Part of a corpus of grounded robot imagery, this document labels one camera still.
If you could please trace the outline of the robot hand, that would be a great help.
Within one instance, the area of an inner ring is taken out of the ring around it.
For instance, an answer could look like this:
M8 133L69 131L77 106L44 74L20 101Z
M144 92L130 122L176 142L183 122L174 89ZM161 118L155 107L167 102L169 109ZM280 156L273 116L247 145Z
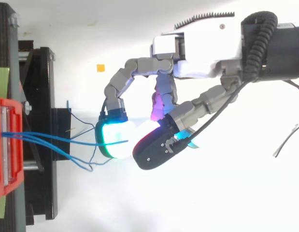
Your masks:
M200 14L153 39L150 57L128 59L104 89L105 101L95 128L101 153L108 158L132 155L143 170L154 169L187 147L205 115L218 116L242 87L242 32L234 13ZM153 129L141 139L128 120L123 93L136 76L155 75ZM221 83L199 97L178 103L175 79L220 77Z

